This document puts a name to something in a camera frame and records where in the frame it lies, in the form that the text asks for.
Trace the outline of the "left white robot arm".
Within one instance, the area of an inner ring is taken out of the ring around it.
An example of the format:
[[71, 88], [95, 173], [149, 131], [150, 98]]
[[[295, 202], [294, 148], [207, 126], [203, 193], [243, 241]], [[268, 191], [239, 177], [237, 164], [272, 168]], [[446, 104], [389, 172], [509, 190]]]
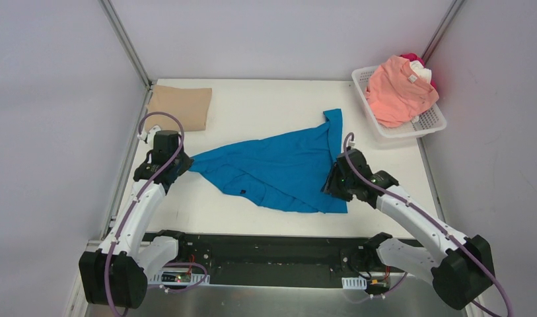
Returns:
[[147, 227], [171, 185], [191, 167], [183, 136], [177, 131], [154, 127], [144, 142], [151, 146], [133, 173], [129, 200], [114, 226], [93, 252], [79, 260], [86, 300], [91, 304], [138, 308], [148, 280], [169, 262], [182, 267], [190, 257], [187, 246], [173, 237], [156, 237], [150, 246], [140, 245]]

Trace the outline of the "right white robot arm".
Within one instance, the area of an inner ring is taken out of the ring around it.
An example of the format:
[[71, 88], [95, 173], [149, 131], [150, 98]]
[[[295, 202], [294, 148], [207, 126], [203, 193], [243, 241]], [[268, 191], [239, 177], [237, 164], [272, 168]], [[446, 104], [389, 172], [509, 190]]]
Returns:
[[381, 232], [361, 249], [361, 266], [378, 271], [395, 267], [430, 284], [439, 298], [461, 310], [493, 286], [495, 270], [489, 243], [472, 238], [430, 216], [389, 173], [372, 172], [361, 151], [348, 147], [338, 155], [323, 192], [356, 198], [401, 225], [419, 243], [410, 246]]

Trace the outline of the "blue t shirt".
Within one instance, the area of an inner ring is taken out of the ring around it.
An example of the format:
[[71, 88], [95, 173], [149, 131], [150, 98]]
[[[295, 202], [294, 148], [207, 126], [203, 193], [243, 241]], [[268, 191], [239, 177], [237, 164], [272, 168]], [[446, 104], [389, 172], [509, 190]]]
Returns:
[[341, 153], [343, 117], [326, 110], [317, 127], [225, 145], [194, 156], [190, 170], [221, 192], [260, 207], [299, 213], [347, 213], [322, 190]]

